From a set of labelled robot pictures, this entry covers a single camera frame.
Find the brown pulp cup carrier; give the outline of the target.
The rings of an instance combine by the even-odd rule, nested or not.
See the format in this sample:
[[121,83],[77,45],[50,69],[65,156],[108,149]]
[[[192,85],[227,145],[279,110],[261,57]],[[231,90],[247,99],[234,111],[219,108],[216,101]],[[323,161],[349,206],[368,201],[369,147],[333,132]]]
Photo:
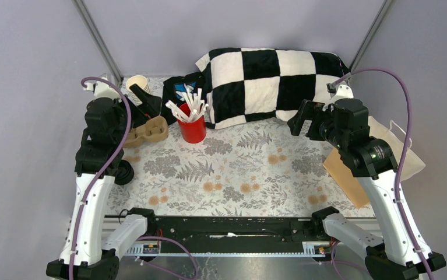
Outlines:
[[145,124],[130,130],[123,145],[124,148],[135,148],[144,142],[160,142],[168,137],[168,124],[164,117],[157,116]]

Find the stack of paper cups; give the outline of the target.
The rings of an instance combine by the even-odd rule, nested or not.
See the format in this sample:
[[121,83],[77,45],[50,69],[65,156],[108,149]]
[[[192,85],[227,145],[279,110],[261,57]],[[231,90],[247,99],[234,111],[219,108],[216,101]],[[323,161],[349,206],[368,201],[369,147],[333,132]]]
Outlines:
[[147,77],[143,75],[131,76],[125,82],[126,95],[129,100],[136,106],[140,106],[141,104],[143,104],[143,101],[133,90],[131,90],[131,86],[134,86],[136,89],[140,89],[140,92],[145,94],[147,97],[152,96],[152,91],[149,87]]

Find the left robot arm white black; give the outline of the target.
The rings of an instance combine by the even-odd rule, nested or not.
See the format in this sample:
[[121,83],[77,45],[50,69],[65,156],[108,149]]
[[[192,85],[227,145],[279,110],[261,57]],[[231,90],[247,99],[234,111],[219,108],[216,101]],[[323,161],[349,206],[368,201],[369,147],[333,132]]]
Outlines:
[[132,129],[131,102],[112,82],[94,77],[113,89],[112,97],[95,97],[85,114],[76,153],[76,197],[65,244],[57,260],[47,264],[55,279],[115,279],[119,261],[138,238],[155,236],[152,210],[133,208],[106,241],[101,240],[107,200],[114,184],[132,179],[123,147]]

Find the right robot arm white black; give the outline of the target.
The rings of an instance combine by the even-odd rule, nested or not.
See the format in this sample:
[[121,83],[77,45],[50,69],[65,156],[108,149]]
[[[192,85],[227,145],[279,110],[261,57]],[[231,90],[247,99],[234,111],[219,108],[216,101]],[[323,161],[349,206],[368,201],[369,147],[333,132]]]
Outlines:
[[344,243],[364,260],[373,279],[417,279],[445,267],[446,260],[418,231],[396,179],[396,158],[387,142],[370,136],[368,117],[368,109],[342,85],[327,103],[303,100],[288,121],[294,136],[310,121],[307,137],[338,151],[369,198],[382,234],[368,233],[332,207],[313,214],[310,231],[318,240]]

